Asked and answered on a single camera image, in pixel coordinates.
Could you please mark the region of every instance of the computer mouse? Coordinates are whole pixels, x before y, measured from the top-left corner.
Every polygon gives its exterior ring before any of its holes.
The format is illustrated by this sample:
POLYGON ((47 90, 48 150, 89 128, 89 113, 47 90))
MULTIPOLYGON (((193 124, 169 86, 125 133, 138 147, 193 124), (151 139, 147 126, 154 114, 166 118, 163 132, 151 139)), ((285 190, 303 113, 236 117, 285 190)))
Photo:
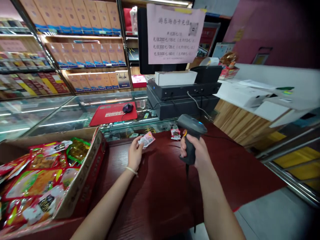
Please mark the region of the computer mouse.
POLYGON ((131 103, 127 103, 126 105, 123 106, 122 111, 124 113, 130 113, 133 110, 133 105, 131 103))

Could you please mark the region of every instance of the red mouse pad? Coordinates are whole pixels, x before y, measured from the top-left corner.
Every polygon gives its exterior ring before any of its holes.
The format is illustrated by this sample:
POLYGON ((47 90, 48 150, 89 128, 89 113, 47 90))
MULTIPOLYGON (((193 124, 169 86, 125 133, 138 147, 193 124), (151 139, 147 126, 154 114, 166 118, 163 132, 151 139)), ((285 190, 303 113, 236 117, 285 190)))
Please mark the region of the red mouse pad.
POLYGON ((89 126, 92 127, 101 124, 131 120, 136 119, 137 117, 138 115, 135 102, 102 105, 96 110, 96 113, 94 114, 89 126), (133 105, 133 109, 130 113, 124 113, 122 109, 128 103, 133 105))

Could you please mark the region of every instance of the black device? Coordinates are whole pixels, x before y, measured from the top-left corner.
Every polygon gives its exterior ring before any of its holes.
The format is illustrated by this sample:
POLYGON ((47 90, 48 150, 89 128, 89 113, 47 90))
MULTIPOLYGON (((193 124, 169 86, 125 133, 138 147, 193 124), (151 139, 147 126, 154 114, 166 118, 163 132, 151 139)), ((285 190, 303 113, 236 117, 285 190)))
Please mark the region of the black device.
POLYGON ((213 83, 218 81, 222 69, 222 66, 196 66, 190 71, 198 73, 194 83, 213 83))
POLYGON ((133 105, 131 103, 127 103, 126 105, 123 106, 122 111, 124 113, 130 113, 133 110, 133 105))
MULTIPOLYGON (((155 109, 160 120, 179 117, 182 113, 199 115, 201 112, 195 101, 190 97, 161 101, 150 85, 147 85, 147 96, 147 104, 149 105, 147 107, 155 109)), ((220 100, 220 98, 213 95, 194 97, 194 99, 197 101, 199 107, 204 109, 207 113, 212 112, 220 100)))
POLYGON ((188 84, 188 85, 174 85, 174 86, 158 86, 153 79, 148 80, 150 85, 160 100, 166 99, 180 99, 199 96, 209 96, 218 92, 221 83, 202 83, 202 84, 188 84))
MULTIPOLYGON (((199 122, 197 119, 187 114, 182 114, 178 118, 178 125, 187 130, 186 134, 190 134, 191 136, 194 136, 197 139, 200 139, 201 135, 207 133, 207 128, 203 125, 202 122, 199 122)), ((186 149, 187 156, 184 158, 180 156, 180 159, 188 165, 194 165, 194 162, 196 160, 196 155, 195 155, 196 149, 194 145, 191 142, 189 142, 187 138, 185 138, 185 140, 187 145, 187 149, 186 149)))
POLYGON ((184 71, 187 64, 149 64, 148 57, 148 25, 147 9, 138 8, 138 41, 139 41, 139 66, 140 74, 154 74, 155 72, 184 71))

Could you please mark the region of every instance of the white box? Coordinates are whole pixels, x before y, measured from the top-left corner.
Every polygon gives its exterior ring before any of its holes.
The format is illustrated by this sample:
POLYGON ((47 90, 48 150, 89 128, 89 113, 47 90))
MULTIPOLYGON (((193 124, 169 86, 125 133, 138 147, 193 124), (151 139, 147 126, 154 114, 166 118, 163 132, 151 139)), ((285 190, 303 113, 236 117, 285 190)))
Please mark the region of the white box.
POLYGON ((242 107, 257 107, 262 104, 262 100, 272 94, 263 90, 243 86, 237 83, 223 81, 219 88, 218 95, 226 98, 226 101, 237 103, 242 107))
POLYGON ((197 77, 194 71, 173 71, 173 72, 155 72, 156 84, 158 86, 174 86, 194 84, 197 77))

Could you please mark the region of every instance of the hand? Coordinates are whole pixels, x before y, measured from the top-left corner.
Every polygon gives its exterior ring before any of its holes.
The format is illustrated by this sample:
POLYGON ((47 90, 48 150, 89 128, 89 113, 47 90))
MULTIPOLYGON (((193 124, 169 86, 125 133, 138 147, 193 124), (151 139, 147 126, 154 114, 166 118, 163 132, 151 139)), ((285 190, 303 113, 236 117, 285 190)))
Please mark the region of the hand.
MULTIPOLYGON (((187 134, 187 139, 189 140, 189 142, 191 142, 195 149, 196 149, 196 161, 194 166, 199 170, 199 168, 202 167, 207 167, 208 164, 212 165, 211 163, 211 159, 208 153, 208 149, 206 146, 206 143, 204 142, 203 138, 200 137, 200 139, 198 140, 196 137, 191 136, 190 134, 187 134)), ((186 157, 187 156, 187 152, 186 152, 186 140, 185 137, 182 137, 181 141, 181 147, 180 147, 180 155, 181 157, 186 157)))
POLYGON ((144 144, 141 143, 139 145, 138 141, 140 138, 142 138, 142 136, 139 136, 132 141, 128 153, 128 167, 134 171, 138 171, 142 157, 142 148, 144 144))

